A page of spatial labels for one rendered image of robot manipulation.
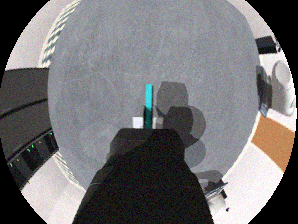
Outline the turquoise bar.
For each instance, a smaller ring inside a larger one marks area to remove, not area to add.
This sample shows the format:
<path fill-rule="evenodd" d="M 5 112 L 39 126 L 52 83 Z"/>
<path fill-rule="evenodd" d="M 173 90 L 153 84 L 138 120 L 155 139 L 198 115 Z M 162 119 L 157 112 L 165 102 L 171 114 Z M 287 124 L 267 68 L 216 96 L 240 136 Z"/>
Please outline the turquoise bar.
<path fill-rule="evenodd" d="M 152 121 L 152 84 L 146 84 L 146 129 L 150 129 L 150 121 Z"/>

